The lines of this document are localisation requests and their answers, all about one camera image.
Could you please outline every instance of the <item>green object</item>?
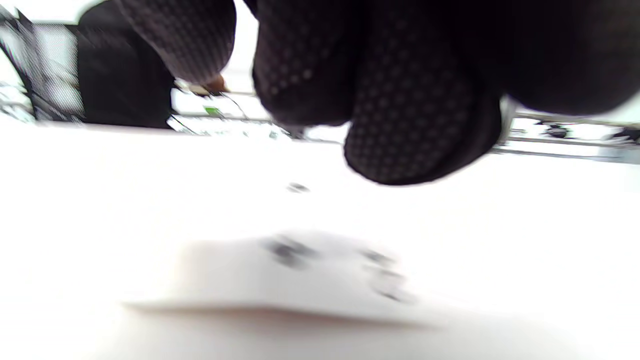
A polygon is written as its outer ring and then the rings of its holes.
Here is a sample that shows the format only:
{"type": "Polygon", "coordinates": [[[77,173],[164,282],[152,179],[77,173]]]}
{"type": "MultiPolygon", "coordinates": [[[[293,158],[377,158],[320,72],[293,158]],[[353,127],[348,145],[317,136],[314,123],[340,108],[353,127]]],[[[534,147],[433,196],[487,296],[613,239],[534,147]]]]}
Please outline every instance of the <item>green object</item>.
{"type": "Polygon", "coordinates": [[[205,106],[204,110],[207,112],[207,114],[209,115],[213,115],[213,116],[220,116],[222,115],[222,112],[220,111],[220,109],[214,107],[214,106],[205,106]]]}

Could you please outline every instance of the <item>black jacket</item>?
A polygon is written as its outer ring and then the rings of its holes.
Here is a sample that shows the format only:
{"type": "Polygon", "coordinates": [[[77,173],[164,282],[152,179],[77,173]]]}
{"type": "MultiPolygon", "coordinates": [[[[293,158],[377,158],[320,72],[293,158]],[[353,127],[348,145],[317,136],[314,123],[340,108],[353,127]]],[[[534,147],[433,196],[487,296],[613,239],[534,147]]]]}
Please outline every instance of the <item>black jacket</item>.
{"type": "Polygon", "coordinates": [[[77,30],[85,122],[169,128],[174,77],[117,4],[105,1],[90,8],[77,30]]]}

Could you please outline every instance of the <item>person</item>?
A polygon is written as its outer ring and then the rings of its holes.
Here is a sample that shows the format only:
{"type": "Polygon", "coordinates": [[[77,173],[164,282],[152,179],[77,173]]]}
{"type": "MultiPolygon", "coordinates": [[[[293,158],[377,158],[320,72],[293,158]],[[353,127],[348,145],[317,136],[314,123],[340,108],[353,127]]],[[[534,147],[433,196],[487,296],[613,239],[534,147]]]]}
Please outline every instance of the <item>person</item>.
{"type": "MultiPolygon", "coordinates": [[[[229,61],[234,0],[118,2],[176,76],[208,84],[229,61]]],[[[640,89],[638,1],[244,2],[262,105],[288,126],[350,122],[346,163],[379,184],[436,181],[485,155],[505,95],[588,115],[640,89]]]]}
{"type": "Polygon", "coordinates": [[[85,122],[171,129],[174,76],[113,0],[80,16],[78,85],[85,122]]]}

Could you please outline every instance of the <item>gloved hand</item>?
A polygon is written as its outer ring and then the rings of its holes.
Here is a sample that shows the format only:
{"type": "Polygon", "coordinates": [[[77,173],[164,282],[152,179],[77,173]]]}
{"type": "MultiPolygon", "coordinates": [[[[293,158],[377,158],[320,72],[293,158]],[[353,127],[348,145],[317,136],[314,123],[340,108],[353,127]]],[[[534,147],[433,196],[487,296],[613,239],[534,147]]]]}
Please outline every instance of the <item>gloved hand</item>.
{"type": "MultiPolygon", "coordinates": [[[[232,0],[119,1],[177,77],[208,83],[228,61],[232,0]]],[[[347,163],[377,183],[433,181],[488,152],[503,95],[585,115],[640,88],[638,1],[246,2],[264,107],[291,126],[351,121],[347,163]]]]}

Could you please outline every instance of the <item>black coat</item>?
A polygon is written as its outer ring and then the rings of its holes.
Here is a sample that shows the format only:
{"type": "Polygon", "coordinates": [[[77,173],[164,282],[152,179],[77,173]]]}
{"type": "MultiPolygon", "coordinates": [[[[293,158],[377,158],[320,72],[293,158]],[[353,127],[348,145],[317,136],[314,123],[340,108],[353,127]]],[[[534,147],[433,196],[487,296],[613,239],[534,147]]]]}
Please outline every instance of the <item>black coat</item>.
{"type": "Polygon", "coordinates": [[[169,128],[174,77],[114,1],[78,22],[77,69],[85,122],[169,128]]]}

